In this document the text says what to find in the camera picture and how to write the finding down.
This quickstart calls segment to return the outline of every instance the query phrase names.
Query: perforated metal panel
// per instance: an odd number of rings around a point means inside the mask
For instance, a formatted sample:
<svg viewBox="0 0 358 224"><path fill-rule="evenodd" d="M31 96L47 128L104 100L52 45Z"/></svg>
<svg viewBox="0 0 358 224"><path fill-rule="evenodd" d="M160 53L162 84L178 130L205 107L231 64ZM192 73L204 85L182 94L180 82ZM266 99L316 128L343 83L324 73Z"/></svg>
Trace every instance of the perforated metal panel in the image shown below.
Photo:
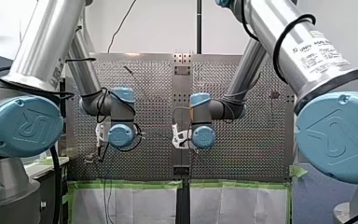
<svg viewBox="0 0 358 224"><path fill-rule="evenodd" d="M98 60L94 65L102 86L134 89L137 100L135 122L146 133L146 139L131 152L122 153L110 148L102 164L85 163L85 158L96 151L96 118L79 112L77 96L70 178L172 179L172 55L95 56ZM130 68L133 76L124 66Z"/></svg>
<svg viewBox="0 0 358 224"><path fill-rule="evenodd" d="M263 69L258 84L248 95L246 118L232 124L214 121L217 145L189 156L177 153L171 144L172 108L178 105L177 93L189 94L187 89L192 83L193 92L207 91L213 98L220 98L241 56L192 55L189 67L193 77L189 79L175 78L173 67L177 58L170 54L98 54L94 57L98 59L95 68L103 86L109 89L126 86L135 90L135 122L146 132L146 139L130 153L110 149L103 164L86 163L85 159L96 152L96 118L79 112L77 96L73 111L68 111L67 138L68 142L75 140L73 148L68 150L71 179L172 179L173 166L189 161L191 178L284 181L288 176L293 123L289 122L285 129L285 122L293 119L292 96L287 95L285 85L276 78L271 63ZM128 66L134 77L123 66ZM273 91L280 94L278 99L271 99ZM178 117L188 119L180 113L188 111L178 112ZM188 123L188 120L177 121Z"/></svg>
<svg viewBox="0 0 358 224"><path fill-rule="evenodd" d="M222 97L239 59L195 56L193 92L207 91L214 99ZM273 92L280 94L278 99L271 97ZM291 98L286 94L286 85L277 79L272 63L268 61L257 85L247 96L245 118L231 124L214 121L215 147L200 150L199 154L192 153L191 177L283 181L288 177L291 158L291 148L287 144L285 147L286 107Z"/></svg>

